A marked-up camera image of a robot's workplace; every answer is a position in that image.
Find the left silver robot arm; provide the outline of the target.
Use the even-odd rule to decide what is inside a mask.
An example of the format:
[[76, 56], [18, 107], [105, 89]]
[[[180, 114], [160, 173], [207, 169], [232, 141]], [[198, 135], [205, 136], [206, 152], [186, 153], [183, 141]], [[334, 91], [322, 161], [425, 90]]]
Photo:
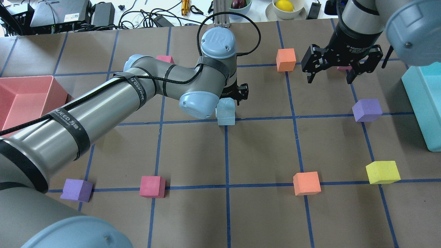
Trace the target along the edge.
[[233, 32], [224, 27], [210, 28], [196, 41], [200, 57], [193, 70], [132, 55], [123, 72], [100, 87], [1, 138], [2, 248], [133, 246], [108, 222], [47, 196], [49, 181], [157, 94], [208, 119], [236, 80], [239, 53]]

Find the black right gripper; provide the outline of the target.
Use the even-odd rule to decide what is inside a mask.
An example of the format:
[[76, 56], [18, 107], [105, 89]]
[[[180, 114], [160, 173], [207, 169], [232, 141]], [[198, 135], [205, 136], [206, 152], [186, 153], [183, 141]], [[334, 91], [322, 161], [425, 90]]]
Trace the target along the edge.
[[320, 48], [311, 44], [302, 59], [302, 72], [306, 72], [307, 83], [315, 75], [331, 66], [351, 66], [347, 83], [352, 84], [358, 75], [373, 72], [383, 57], [379, 44], [375, 44], [381, 32], [366, 34], [351, 30], [346, 24], [337, 24], [329, 44]]

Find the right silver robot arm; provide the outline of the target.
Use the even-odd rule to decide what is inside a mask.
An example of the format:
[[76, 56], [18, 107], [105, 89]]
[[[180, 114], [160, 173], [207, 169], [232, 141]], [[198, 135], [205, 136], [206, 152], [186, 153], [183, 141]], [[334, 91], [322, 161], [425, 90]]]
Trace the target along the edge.
[[440, 62], [441, 17], [439, 0], [334, 0], [338, 23], [321, 48], [311, 44], [301, 65], [312, 83], [318, 72], [333, 66], [351, 66], [347, 83], [363, 73], [372, 73], [383, 51], [376, 44], [384, 33], [404, 63], [428, 66]]

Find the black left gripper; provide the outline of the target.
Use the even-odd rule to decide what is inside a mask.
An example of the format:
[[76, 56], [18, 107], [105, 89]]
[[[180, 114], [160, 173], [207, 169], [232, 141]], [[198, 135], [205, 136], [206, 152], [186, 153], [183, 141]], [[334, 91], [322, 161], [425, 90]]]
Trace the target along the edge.
[[249, 94], [248, 84], [244, 83], [238, 86], [237, 84], [237, 75], [233, 74], [227, 79], [227, 83], [223, 88], [223, 91], [220, 95], [221, 99], [231, 98], [240, 102], [242, 100], [247, 100]]

